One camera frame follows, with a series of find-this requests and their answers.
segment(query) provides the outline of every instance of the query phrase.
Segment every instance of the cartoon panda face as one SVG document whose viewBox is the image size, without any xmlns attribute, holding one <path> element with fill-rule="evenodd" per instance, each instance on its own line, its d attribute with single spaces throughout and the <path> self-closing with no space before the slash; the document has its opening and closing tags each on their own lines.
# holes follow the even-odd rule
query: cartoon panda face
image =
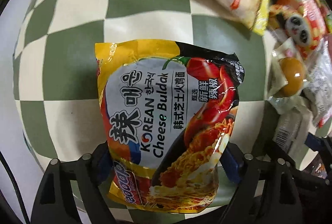
<svg viewBox="0 0 332 224">
<path fill-rule="evenodd" d="M 302 47 L 310 45 L 310 28 L 308 23 L 300 14 L 292 14 L 286 21 L 285 29 L 288 36 L 292 37 L 296 44 Z"/>
</svg>

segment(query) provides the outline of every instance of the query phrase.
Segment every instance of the green and white checkered floor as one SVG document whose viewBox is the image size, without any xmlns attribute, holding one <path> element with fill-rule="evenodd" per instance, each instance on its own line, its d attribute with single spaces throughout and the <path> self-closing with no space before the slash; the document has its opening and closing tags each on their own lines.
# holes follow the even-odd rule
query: green and white checkered floor
<svg viewBox="0 0 332 224">
<path fill-rule="evenodd" d="M 219 18 L 212 0 L 32 0 L 14 52 L 14 97 L 24 136 L 40 167 L 52 158 L 77 160 L 105 142 L 96 85 L 96 42 L 133 39 L 182 41 L 235 52 L 245 69 L 231 138 L 244 152 L 260 151 L 278 117 L 264 101 L 273 39 Z M 327 134 L 329 124 L 318 135 Z M 227 204 L 236 188 L 219 167 L 220 187 L 202 213 Z M 84 210 L 77 184 L 77 206 Z M 109 200 L 110 181 L 100 189 L 119 220 L 174 223 L 196 214 L 167 214 L 127 208 Z"/>
</svg>

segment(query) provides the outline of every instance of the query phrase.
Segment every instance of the red chili pepper image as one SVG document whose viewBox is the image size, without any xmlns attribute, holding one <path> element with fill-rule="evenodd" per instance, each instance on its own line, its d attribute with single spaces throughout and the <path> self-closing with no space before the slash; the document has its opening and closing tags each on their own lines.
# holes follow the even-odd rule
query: red chili pepper image
<svg viewBox="0 0 332 224">
<path fill-rule="evenodd" d="M 166 61 L 163 70 L 168 62 L 172 60 L 182 62 L 187 67 L 187 73 L 197 80 L 204 81 L 209 80 L 209 78 L 219 77 L 219 68 L 213 62 L 201 57 L 176 56 Z"/>
<path fill-rule="evenodd" d="M 220 68 L 220 79 L 225 93 L 222 99 L 209 100 L 190 119 L 184 134 L 184 142 L 187 148 L 200 130 L 221 122 L 232 108 L 236 89 L 223 66 Z"/>
</svg>

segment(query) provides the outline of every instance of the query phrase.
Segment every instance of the barcode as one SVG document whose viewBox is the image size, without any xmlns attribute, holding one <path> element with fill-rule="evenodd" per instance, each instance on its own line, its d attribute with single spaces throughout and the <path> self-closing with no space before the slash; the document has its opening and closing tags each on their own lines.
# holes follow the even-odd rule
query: barcode
<svg viewBox="0 0 332 224">
<path fill-rule="evenodd" d="M 279 129 L 277 134 L 274 136 L 273 140 L 276 142 L 278 146 L 280 146 L 283 150 L 286 150 L 286 143 L 288 141 L 290 134 L 288 131 L 284 129 Z"/>
</svg>

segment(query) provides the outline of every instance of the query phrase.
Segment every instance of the korean cheese buldak noodle package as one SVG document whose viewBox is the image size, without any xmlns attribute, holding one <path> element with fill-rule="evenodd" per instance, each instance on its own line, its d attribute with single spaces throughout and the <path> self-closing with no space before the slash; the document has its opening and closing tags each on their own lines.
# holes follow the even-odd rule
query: korean cheese buldak noodle package
<svg viewBox="0 0 332 224">
<path fill-rule="evenodd" d="M 149 211 L 204 210 L 237 112 L 237 56 L 166 40 L 99 43 L 95 51 L 115 172 L 109 197 Z"/>
</svg>

